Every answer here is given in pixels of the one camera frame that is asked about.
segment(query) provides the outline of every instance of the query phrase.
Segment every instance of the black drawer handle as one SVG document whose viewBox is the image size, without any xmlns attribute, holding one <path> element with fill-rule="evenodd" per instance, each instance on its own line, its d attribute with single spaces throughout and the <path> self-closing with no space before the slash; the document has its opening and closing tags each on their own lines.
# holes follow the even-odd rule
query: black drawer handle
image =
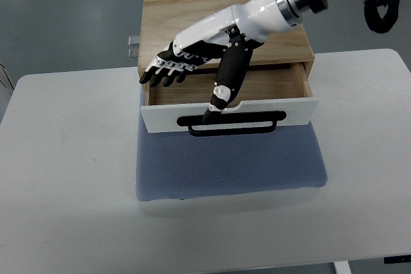
<svg viewBox="0 0 411 274">
<path fill-rule="evenodd" d="M 271 122 L 269 126 L 257 126 L 254 128 L 225 128 L 219 130 L 195 130 L 193 126 L 204 125 L 202 115 L 200 116 L 182 116 L 177 119 L 179 126 L 187 126 L 188 132 L 195 137 L 208 136 L 227 136 L 227 135 L 244 135 L 244 134 L 261 134 L 271 133 L 277 126 L 277 121 L 284 120 L 286 113 L 283 111 L 270 112 L 242 112 L 238 114 L 220 114 L 213 119 L 213 124 L 234 124 L 234 123 L 258 123 Z"/>
</svg>

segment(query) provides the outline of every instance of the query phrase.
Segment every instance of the black cable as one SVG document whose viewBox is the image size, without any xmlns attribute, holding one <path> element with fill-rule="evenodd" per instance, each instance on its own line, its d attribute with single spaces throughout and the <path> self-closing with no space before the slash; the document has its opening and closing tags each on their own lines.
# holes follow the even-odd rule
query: black cable
<svg viewBox="0 0 411 274">
<path fill-rule="evenodd" d="M 6 77 L 7 77 L 8 83 L 10 84 L 10 86 L 12 87 L 12 89 L 14 90 L 13 84 L 12 84 L 12 82 L 10 81 L 10 79 L 9 79 L 7 73 L 6 73 L 6 70 L 5 70 L 5 68 L 4 68 L 4 65 L 3 65 L 3 64 L 0 64 L 0 65 L 1 65 L 1 68 L 2 68 L 2 70 L 3 70 L 3 72 L 4 72 L 4 75 L 6 75 Z"/>
<path fill-rule="evenodd" d="M 12 94 L 12 93 L 8 90 L 8 88 L 6 87 L 6 85 L 3 84 L 3 82 L 2 82 L 1 80 L 0 80 L 0 83 L 6 88 L 6 90 L 8 91 L 8 93 Z"/>
</svg>

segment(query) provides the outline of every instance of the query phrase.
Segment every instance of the black fingertip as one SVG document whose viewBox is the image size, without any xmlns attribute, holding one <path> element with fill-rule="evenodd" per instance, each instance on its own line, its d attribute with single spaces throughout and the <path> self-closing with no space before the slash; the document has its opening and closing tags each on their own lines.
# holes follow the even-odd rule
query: black fingertip
<svg viewBox="0 0 411 274">
<path fill-rule="evenodd" d="M 150 87 L 155 87 L 155 86 L 157 86 L 157 85 L 160 83 L 161 79 L 162 79 L 162 75 L 161 75 L 161 74 L 155 74 L 155 75 L 153 75 L 153 77 L 152 77 L 151 80 L 150 80 Z"/>
<path fill-rule="evenodd" d="M 179 77 L 177 77 L 177 83 L 182 83 L 187 77 L 187 72 L 183 71 L 180 73 Z"/>
<path fill-rule="evenodd" d="M 211 124 L 213 122 L 213 119 L 220 113 L 221 112 L 212 112 L 209 109 L 207 109 L 202 118 L 203 123 L 205 125 Z"/>
<path fill-rule="evenodd" d="M 166 80 L 164 81 L 164 83 L 163 83 L 162 86 L 163 86 L 163 87 L 168 87 L 168 86 L 170 86 L 170 85 L 173 83 L 173 81 L 174 81 L 174 79 L 176 78 L 177 75 L 179 75 L 179 72 L 178 72 L 178 71 L 172 72 L 171 75 L 167 76 L 167 78 L 166 78 Z"/>
<path fill-rule="evenodd" d="M 144 72 L 144 74 L 140 78 L 140 83 L 146 83 L 149 80 L 151 80 L 153 74 L 154 74 L 154 72 L 152 72 L 151 70 L 147 71 L 147 72 Z"/>
</svg>

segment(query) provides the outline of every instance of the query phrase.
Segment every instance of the white table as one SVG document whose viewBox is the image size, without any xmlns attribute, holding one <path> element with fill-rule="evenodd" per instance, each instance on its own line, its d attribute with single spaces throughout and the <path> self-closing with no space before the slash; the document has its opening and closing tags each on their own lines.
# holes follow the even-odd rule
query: white table
<svg viewBox="0 0 411 274">
<path fill-rule="evenodd" d="M 0 126 L 1 273 L 187 273 L 411 253 L 411 74 L 390 50 L 316 56 L 329 181 L 139 203 L 134 68 L 26 76 Z"/>
</svg>

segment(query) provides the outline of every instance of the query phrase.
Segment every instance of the drawer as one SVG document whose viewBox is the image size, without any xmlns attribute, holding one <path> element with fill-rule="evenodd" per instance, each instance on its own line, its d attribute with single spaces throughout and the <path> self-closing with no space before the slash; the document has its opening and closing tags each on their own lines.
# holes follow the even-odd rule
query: drawer
<svg viewBox="0 0 411 274">
<path fill-rule="evenodd" d="M 140 76 L 180 31 L 230 5 L 247 1 L 144 0 L 138 61 Z M 289 33 L 271 34 L 263 46 L 254 50 L 243 86 L 223 114 L 280 110 L 286 112 L 286 118 L 279 121 L 278 126 L 308 124 L 318 101 L 313 98 L 307 81 L 313 61 L 314 54 L 301 25 Z M 218 63 L 216 59 L 201 65 L 183 83 L 168 88 L 143 85 L 141 113 L 148 132 L 187 130 L 187 126 L 177 124 L 177 119 L 202 115 L 207 110 Z"/>
<path fill-rule="evenodd" d="M 145 92 L 141 107 L 144 123 L 149 133 L 180 132 L 187 126 L 179 126 L 181 116 L 202 115 L 209 106 L 213 93 L 215 73 L 190 75 L 184 83 L 168 88 L 150 88 Z M 223 114 L 284 111 L 286 118 L 278 126 L 308 124 L 318 99 L 313 98 L 307 81 L 304 64 L 282 64 L 270 69 L 247 72 L 237 98 Z M 244 123 L 241 127 L 265 125 Z M 232 128 L 233 125 L 219 126 Z"/>
</svg>

